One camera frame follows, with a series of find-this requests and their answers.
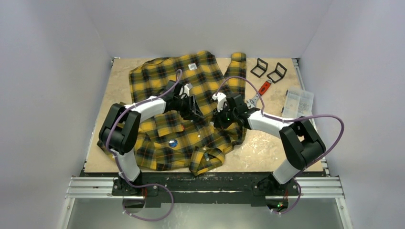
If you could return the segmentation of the yellow black plaid shirt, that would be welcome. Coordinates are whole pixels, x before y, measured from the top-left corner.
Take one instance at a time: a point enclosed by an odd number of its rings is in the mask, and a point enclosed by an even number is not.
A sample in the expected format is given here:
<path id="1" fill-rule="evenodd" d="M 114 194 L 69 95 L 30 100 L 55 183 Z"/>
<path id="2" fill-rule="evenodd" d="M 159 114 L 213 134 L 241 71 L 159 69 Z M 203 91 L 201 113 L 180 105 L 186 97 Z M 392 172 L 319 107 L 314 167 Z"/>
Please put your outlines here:
<path id="1" fill-rule="evenodd" d="M 140 167 L 157 171 L 187 167 L 199 175 L 222 166 L 226 154 L 245 140 L 244 127 L 234 123 L 220 129 L 211 122 L 217 107 L 212 99 L 215 92 L 245 94 L 246 55 L 233 53 L 225 73 L 208 51 L 145 62 L 129 72 L 133 102 L 162 93 L 167 83 L 175 79 L 178 69 L 183 72 L 181 82 L 192 85 L 191 94 L 204 119 L 187 121 L 176 111 L 156 115 L 140 124 L 134 154 Z M 178 141 L 175 148 L 168 145 L 171 139 Z"/>

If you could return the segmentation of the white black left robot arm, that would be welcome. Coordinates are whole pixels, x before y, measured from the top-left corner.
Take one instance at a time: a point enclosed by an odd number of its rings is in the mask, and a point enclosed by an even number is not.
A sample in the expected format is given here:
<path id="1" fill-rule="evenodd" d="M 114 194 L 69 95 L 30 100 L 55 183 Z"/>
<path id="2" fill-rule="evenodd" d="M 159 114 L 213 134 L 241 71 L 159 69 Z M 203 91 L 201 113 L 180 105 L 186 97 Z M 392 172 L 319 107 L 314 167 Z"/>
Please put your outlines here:
<path id="1" fill-rule="evenodd" d="M 190 95 L 192 85 L 170 80 L 158 96 L 130 105 L 111 105 L 99 132 L 99 140 L 113 155 L 119 176 L 125 180 L 124 189 L 130 195 L 141 192 L 144 184 L 133 153 L 142 122 L 168 111 L 177 111 L 184 120 L 203 119 L 196 98 Z"/>

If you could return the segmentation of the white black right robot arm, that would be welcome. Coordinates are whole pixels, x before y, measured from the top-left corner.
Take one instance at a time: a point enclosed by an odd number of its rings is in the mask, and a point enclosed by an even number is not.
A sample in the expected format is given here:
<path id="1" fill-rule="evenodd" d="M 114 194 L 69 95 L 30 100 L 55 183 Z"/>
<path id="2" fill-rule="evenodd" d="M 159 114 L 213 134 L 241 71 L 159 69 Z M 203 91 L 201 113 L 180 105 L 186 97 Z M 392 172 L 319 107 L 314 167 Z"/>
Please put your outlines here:
<path id="1" fill-rule="evenodd" d="M 269 176 L 268 188 L 280 194 L 287 182 L 310 166 L 326 151 L 325 144 L 309 120 L 294 121 L 269 115 L 259 108 L 249 106 L 238 93 L 212 96 L 217 102 L 213 125 L 225 129 L 236 123 L 249 130 L 257 130 L 281 140 L 285 160 Z"/>

